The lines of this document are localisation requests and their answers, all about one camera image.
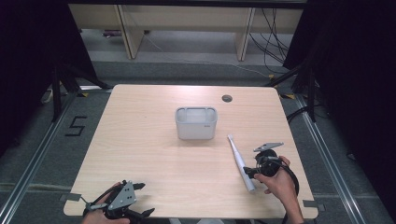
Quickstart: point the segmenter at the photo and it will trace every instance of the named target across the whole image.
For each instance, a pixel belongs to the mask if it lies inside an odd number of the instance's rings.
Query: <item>white bin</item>
[[[215,136],[218,112],[209,106],[180,107],[176,110],[177,135],[180,139],[211,139]]]

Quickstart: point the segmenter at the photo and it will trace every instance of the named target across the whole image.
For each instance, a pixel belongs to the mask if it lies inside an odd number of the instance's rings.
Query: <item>human hand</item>
[[[290,161],[286,157],[279,156],[279,158],[282,160],[284,165],[290,165]],[[268,187],[264,193],[273,193],[283,203],[286,213],[290,218],[290,223],[304,223],[303,214],[297,200],[294,182],[284,168],[280,167],[277,173],[272,177],[255,174],[254,178]]]
[[[108,193],[105,197],[99,200],[97,204],[104,203],[109,195],[110,193]],[[130,224],[130,221],[128,218],[108,219],[103,213],[102,209],[96,209],[87,213],[84,219],[82,219],[81,224]]]

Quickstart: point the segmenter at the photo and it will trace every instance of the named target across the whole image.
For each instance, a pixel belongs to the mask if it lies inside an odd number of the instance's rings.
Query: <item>gray floor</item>
[[[102,32],[100,30],[83,30],[81,35],[97,75],[110,84],[140,82],[190,84],[189,80],[183,79],[184,76],[191,76],[191,80],[195,80],[193,77],[202,75],[202,77],[206,77],[200,82],[202,85],[233,85],[235,83],[238,85],[261,85],[269,80],[269,74],[273,74],[263,66],[264,64],[276,72],[286,71],[284,68],[277,67],[281,65],[278,61],[269,56],[264,57],[252,41],[249,41],[247,46],[246,59],[243,62],[238,62],[232,34],[152,31],[144,38],[136,59],[129,60],[122,39],[120,37],[105,38],[102,36]],[[280,35],[279,38],[288,45],[292,36]],[[280,57],[276,47],[269,46],[269,49]],[[154,76],[156,73],[158,74],[158,70],[150,70],[150,65],[155,63],[157,69],[169,74],[161,74],[162,77],[169,80],[155,79]],[[136,70],[142,71],[142,74],[130,72]],[[219,74],[226,73],[227,78],[229,76],[245,77],[248,80],[225,82],[221,79],[207,78],[210,73],[217,72]],[[180,80],[171,80],[172,75],[176,75]],[[292,80],[288,80],[281,83],[277,87],[279,93],[290,93],[291,82]],[[81,221],[80,217],[66,217],[63,214],[64,202],[59,199],[61,195],[69,192],[74,183],[108,97],[109,93],[90,93],[86,97],[74,99],[10,223],[79,223]],[[285,115],[298,109],[296,100],[283,98],[281,103],[284,106]],[[19,181],[30,159],[40,146],[41,139],[51,125],[51,112],[51,104],[41,106],[20,137],[21,144],[11,147],[0,159],[0,203],[7,200],[13,186]],[[359,165],[347,158],[346,144],[327,115],[326,109],[318,107],[316,115],[317,125],[332,153],[332,158],[342,172],[346,185],[358,203],[366,223],[393,223]],[[68,133],[76,131],[69,128],[75,116],[87,117],[78,120],[77,123],[85,126],[84,132],[80,137],[67,137]],[[310,223],[354,223],[340,199],[318,152],[318,147],[306,127],[304,118],[298,116],[294,119],[290,124],[290,129],[315,200],[320,206],[318,217],[315,220],[310,220]],[[199,220],[181,219],[180,221],[184,224],[197,223]],[[281,220],[264,221],[281,223]]]

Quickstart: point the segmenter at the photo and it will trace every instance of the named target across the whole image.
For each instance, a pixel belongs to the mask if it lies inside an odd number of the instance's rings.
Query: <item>metal bar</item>
[[[297,105],[301,108],[306,106],[303,96],[296,95]],[[336,165],[334,159],[332,158],[332,154],[328,149],[323,137],[320,134],[318,126],[316,123],[311,121],[309,115],[304,112],[303,113],[304,121],[306,126],[308,127],[309,132],[311,132],[312,137],[318,147],[318,152],[320,153],[321,158],[326,165],[326,168],[329,172],[330,177],[332,178],[332,182],[334,183],[335,188],[341,198],[341,201],[346,208],[346,212],[349,215],[352,223],[367,223],[364,219],[361,209],[359,208],[358,203],[352,195],[349,187],[347,186],[347,182],[343,178],[338,166]]]
[[[41,162],[44,160],[44,157],[47,154],[50,144],[52,143],[59,127],[63,122],[64,114],[66,113],[71,103],[76,98],[76,96],[77,96],[76,92],[69,93],[69,95],[66,96],[66,99],[64,101],[63,112],[60,114],[59,118],[53,121],[49,126],[46,135],[44,136],[37,150],[35,151],[35,155],[30,160],[20,180],[9,194],[6,202],[2,205],[0,211],[1,223],[9,223],[12,217],[14,216],[15,212],[17,211],[17,208],[20,205],[21,200],[23,199],[23,196],[26,193],[26,190],[29,188],[29,184],[32,182],[33,178],[35,177],[35,174],[37,173]]]

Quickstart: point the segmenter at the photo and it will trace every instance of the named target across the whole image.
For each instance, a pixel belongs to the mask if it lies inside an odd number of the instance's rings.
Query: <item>cable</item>
[[[144,35],[144,37],[145,37],[155,48],[159,49],[161,52],[164,52],[163,49],[160,48],[158,45],[156,45],[150,38],[148,38],[146,35]],[[245,70],[245,71],[248,71],[248,72],[257,73],[257,74],[259,74],[259,75],[261,75],[261,76],[263,76],[263,77],[269,77],[268,75],[265,75],[265,74],[263,74],[263,73],[261,73],[261,72],[259,72],[259,71],[247,69],[247,68],[244,68],[244,67],[241,67],[241,66],[232,64],[232,63],[213,63],[213,62],[208,62],[208,61],[190,61],[190,60],[185,60],[185,59],[175,59],[175,58],[171,58],[171,57],[167,57],[167,56],[164,56],[164,57],[165,57],[165,58],[168,58],[168,59],[170,59],[170,60],[176,61],[176,62],[179,61],[179,62],[187,62],[187,63],[220,64],[220,65],[224,65],[224,64],[225,64],[225,65],[234,66],[234,67],[236,67],[236,68],[238,68],[238,69],[242,69],[242,70]]]

